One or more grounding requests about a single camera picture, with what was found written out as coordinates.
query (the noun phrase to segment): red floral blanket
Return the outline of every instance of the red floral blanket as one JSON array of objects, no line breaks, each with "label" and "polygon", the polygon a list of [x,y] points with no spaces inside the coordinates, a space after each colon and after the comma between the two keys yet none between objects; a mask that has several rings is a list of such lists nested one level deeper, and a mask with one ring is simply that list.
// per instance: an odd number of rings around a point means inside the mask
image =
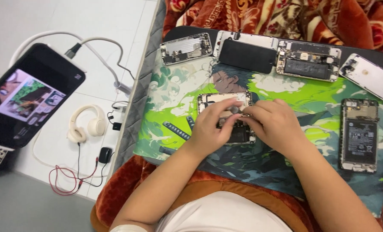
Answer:
[{"label": "red floral blanket", "polygon": [[163,36],[188,25],[376,49],[383,52],[383,1],[165,0]]}]

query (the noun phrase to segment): person's left hand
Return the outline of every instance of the person's left hand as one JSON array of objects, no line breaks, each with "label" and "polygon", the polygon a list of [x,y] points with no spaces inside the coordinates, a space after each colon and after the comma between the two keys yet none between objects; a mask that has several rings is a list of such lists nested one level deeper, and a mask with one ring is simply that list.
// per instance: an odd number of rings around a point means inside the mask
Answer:
[{"label": "person's left hand", "polygon": [[219,149],[230,139],[233,125],[241,116],[239,113],[231,115],[223,127],[218,129],[216,124],[220,113],[232,105],[240,107],[242,104],[243,102],[238,102],[236,98],[230,98],[209,105],[197,116],[191,138],[184,143],[183,147],[201,159]]}]

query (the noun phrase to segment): white headphones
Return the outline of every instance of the white headphones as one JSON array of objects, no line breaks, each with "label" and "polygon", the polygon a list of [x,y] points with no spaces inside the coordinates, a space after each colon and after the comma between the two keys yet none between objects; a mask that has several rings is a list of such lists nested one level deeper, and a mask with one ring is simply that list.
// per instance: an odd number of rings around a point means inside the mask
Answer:
[{"label": "white headphones", "polygon": [[87,126],[88,133],[91,136],[100,136],[100,135],[103,135],[106,130],[104,112],[100,107],[96,105],[87,105],[87,106],[80,107],[71,116],[70,123],[69,123],[70,129],[67,132],[67,138],[73,143],[82,143],[87,139],[86,134],[84,133],[84,130],[82,129],[82,127],[77,127],[75,125],[75,120],[77,119],[77,116],[81,112],[83,112],[84,110],[88,108],[95,108],[95,110],[97,111],[97,117],[94,119],[91,119],[88,122],[88,126]]}]

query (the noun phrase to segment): smartphone screen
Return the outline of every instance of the smartphone screen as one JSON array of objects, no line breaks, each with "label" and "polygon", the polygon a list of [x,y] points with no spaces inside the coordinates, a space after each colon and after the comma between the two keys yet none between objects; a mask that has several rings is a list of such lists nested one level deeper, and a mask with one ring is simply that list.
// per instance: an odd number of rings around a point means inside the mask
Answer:
[{"label": "smartphone screen", "polygon": [[0,79],[0,145],[25,146],[84,80],[47,45],[33,45]]}]

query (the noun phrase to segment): white tile floor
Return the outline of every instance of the white tile floor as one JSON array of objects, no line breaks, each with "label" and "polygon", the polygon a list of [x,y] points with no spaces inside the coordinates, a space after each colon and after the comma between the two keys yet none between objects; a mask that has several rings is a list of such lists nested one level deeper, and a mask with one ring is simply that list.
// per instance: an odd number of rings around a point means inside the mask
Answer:
[{"label": "white tile floor", "polygon": [[[83,38],[102,36],[118,41],[124,49],[121,65],[136,76],[156,5],[157,0],[0,0],[0,76],[7,70],[13,52],[25,39],[48,30],[70,31]],[[53,35],[39,42],[49,43],[65,52],[77,40],[67,35]],[[102,41],[90,44],[122,77],[123,83],[133,85],[129,73],[116,65],[119,56],[116,45]],[[76,169],[78,146],[66,138],[71,114],[85,104],[97,104],[107,113],[116,99],[128,98],[123,93],[116,94],[112,85],[113,76],[86,47],[80,49],[74,60],[87,70],[86,81],[43,127],[35,142],[34,152],[46,163]],[[94,115],[94,111],[86,110],[79,116],[77,126],[85,127]],[[122,120],[121,113],[115,113],[114,116],[116,120]],[[100,148],[111,147],[114,150],[118,136],[119,132],[112,130],[111,124],[108,124],[105,136],[88,136],[86,143],[81,145],[81,172],[91,173]],[[15,168],[48,182],[48,173],[52,168],[40,164],[32,157],[34,141],[21,150]],[[100,175],[101,168],[102,164],[95,175]],[[107,175],[108,172],[109,164],[103,174]],[[91,181],[97,185],[101,179],[93,178]],[[60,186],[72,189],[73,181],[61,178]],[[83,184],[78,194],[96,199],[102,186],[90,187]]]}]

